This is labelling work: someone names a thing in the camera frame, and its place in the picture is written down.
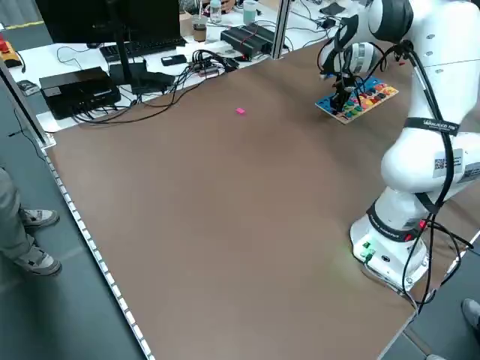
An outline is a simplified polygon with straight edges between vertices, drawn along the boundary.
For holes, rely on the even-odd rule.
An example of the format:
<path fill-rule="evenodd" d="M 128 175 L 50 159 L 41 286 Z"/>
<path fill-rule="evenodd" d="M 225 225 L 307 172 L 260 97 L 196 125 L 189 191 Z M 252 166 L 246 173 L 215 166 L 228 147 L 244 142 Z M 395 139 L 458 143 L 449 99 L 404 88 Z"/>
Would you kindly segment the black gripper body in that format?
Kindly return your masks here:
<path fill-rule="evenodd" d="M 356 76 L 348 73 L 336 73 L 334 75 L 334 89 L 336 96 L 350 96 L 356 89 Z"/>

